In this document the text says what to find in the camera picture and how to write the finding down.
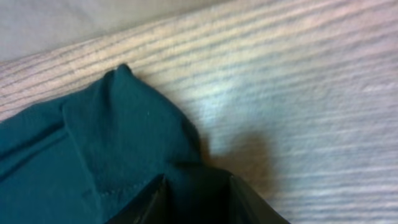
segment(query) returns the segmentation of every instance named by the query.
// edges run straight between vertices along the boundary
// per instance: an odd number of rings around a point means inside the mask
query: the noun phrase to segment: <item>wood grain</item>
[[[292,223],[398,223],[397,1],[233,1],[0,64],[0,119],[128,63]]]

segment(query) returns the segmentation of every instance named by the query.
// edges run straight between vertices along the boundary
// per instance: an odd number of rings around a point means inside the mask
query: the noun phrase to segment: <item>light wood tabletop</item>
[[[231,1],[0,63],[0,120],[127,63],[292,223],[398,223],[398,2]]]

